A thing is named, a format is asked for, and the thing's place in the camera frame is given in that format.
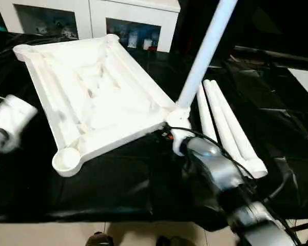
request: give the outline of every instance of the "round corner cup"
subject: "round corner cup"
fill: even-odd
[[[119,36],[115,35],[115,34],[107,34],[106,35],[107,40],[110,41],[118,41],[120,38]]]
[[[24,62],[24,54],[31,51],[30,45],[17,45],[13,49],[13,52],[15,53],[18,60],[21,62]]]
[[[81,155],[75,148],[58,150],[52,159],[52,166],[62,177],[71,177],[81,169]]]

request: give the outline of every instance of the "white cabinet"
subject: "white cabinet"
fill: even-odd
[[[178,0],[90,0],[90,12],[94,37],[114,33],[129,46],[149,42],[169,52],[180,6]]]
[[[169,52],[180,12],[178,0],[0,0],[10,32],[102,37],[123,45]]]
[[[91,38],[88,0],[0,0],[9,32]]]

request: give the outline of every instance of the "black cable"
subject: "black cable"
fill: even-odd
[[[193,134],[195,134],[195,135],[197,135],[197,136],[200,136],[200,137],[202,137],[202,138],[204,138],[204,139],[209,140],[210,142],[212,142],[213,144],[215,144],[217,147],[219,147],[219,148],[221,149],[222,153],[226,155],[226,158],[229,159],[229,160],[231,160],[231,161],[233,162],[233,164],[237,167],[237,169],[238,169],[239,171],[240,171],[240,168],[241,168],[242,170],[244,170],[244,171],[246,172],[246,174],[248,174],[249,177],[251,177],[252,180],[256,183],[256,179],[253,177],[253,175],[252,175],[244,166],[242,166],[241,164],[239,164],[237,161],[233,160],[233,158],[231,157],[231,155],[230,155],[219,143],[217,143],[216,141],[214,141],[212,138],[206,136],[206,135],[203,134],[203,133],[200,133],[200,132],[194,131],[194,130],[192,130],[192,129],[188,129],[188,128],[183,128],[183,127],[170,127],[170,126],[168,126],[168,128],[169,128],[169,129],[184,130],[184,131],[192,132]],[[240,171],[240,174],[241,174],[243,180],[245,181],[246,179],[245,179],[245,177],[244,177],[244,175],[243,175],[243,173],[242,173],[241,171]],[[276,195],[276,191],[279,192],[279,191],[281,190],[280,187],[281,187],[281,186],[279,186],[272,194]],[[258,196],[258,198],[259,198],[259,200],[260,200],[261,202],[265,203],[265,201],[264,201],[262,198],[260,198],[259,196]],[[265,200],[267,200],[267,201],[269,201],[270,203],[272,203],[272,201],[271,201],[271,195],[268,196]],[[287,224],[287,222],[285,221],[285,219],[282,219],[282,218],[281,218],[277,213],[275,213],[275,212],[273,211],[273,209],[271,209],[267,204],[265,204],[265,206],[266,206],[267,210],[270,212],[270,214],[271,214],[274,218],[276,218],[278,221],[280,221],[281,224],[285,227],[286,232],[289,234],[289,236],[290,236],[291,239],[294,241],[294,243],[300,246],[300,245],[301,245],[301,242],[300,242],[298,236],[297,236],[297,235],[294,233],[294,231],[290,228],[290,226]]]
[[[269,202],[270,199],[274,198],[285,186],[287,179],[283,179],[282,183],[274,190],[268,197],[266,197],[263,201]]]

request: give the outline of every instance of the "black tablecloth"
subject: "black tablecloth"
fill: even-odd
[[[13,94],[38,109],[21,135],[20,146],[0,155],[0,222],[195,221],[214,230],[225,225],[210,191],[177,157],[159,131],[86,162],[73,177],[52,168],[56,146],[27,68],[11,48],[58,42],[0,32],[0,95]],[[146,72],[177,100],[192,57],[128,50]],[[271,193],[285,218],[308,217],[308,93],[286,69],[251,68],[231,61],[209,69],[269,175],[260,193]],[[200,130],[194,102],[191,122]]]

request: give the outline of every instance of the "wire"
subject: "wire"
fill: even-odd
[[[231,161],[234,163],[234,165],[237,166],[238,169],[241,168],[251,179],[255,180],[254,176],[249,172],[249,170],[246,169],[246,168],[245,168],[244,166],[242,166],[241,164],[239,164],[237,161],[235,161],[235,160],[232,158],[232,156],[226,151],[226,149],[224,149],[224,148],[222,147],[222,145],[219,144],[217,141],[214,141],[212,138],[210,138],[210,137],[204,135],[203,133],[194,131],[194,130],[192,130],[192,129],[188,129],[188,128],[184,128],[184,127],[169,127],[169,128],[170,128],[170,129],[184,130],[184,131],[192,132],[192,133],[194,133],[194,134],[197,135],[197,136],[200,136],[200,137],[202,137],[202,138],[205,138],[205,139],[209,140],[210,142],[212,142],[213,144],[215,144],[216,146],[218,146],[218,147],[221,149],[222,153],[226,156],[226,158],[229,159],[229,160],[231,160]]]
[[[296,221],[294,222],[294,227],[296,227],[296,226],[297,226],[297,220],[298,220],[298,219],[296,219]]]
[[[249,177],[252,178],[252,180],[256,183],[256,179],[253,177],[253,175],[244,167],[242,166],[241,164],[239,164],[237,161],[233,160],[233,158],[231,157],[231,155],[221,146],[221,144],[219,144],[218,142],[214,141],[212,138],[204,135],[203,133],[200,133],[200,132],[197,132],[197,131],[194,131],[192,129],[188,129],[188,128],[183,128],[183,127],[170,127],[170,126],[167,126],[168,129],[176,129],[176,130],[184,130],[184,131],[188,131],[188,132],[192,132],[193,134],[195,134],[196,136],[200,136],[202,138],[205,138],[207,140],[209,140],[210,142],[212,142],[213,144],[215,144],[217,147],[219,147],[222,151],[223,154],[225,154],[226,158],[231,160],[233,162],[233,164],[237,167],[237,169],[240,171],[240,174],[245,182],[246,185],[249,186],[249,188],[251,190],[253,190],[253,187],[251,185],[248,184],[248,182],[246,181],[243,173],[241,172],[240,169],[244,170],[244,172],[249,175]],[[279,186],[270,196],[268,196],[265,200],[261,199],[255,192],[254,194],[256,194],[259,198],[259,200],[263,203],[265,203],[265,206],[267,208],[267,210],[271,213],[271,215],[276,218],[278,221],[281,222],[281,224],[285,227],[285,230],[286,232],[289,234],[289,236],[291,237],[291,239],[294,241],[294,243],[296,245],[302,245],[298,236],[296,235],[296,233],[290,228],[290,226],[287,224],[287,222],[285,221],[285,219],[282,219],[277,213],[275,213],[273,211],[273,209],[270,208],[270,206],[268,206],[266,204],[265,201],[269,201],[270,203],[272,203],[272,200],[271,200],[271,196],[275,196],[279,191],[281,190],[281,186]]]

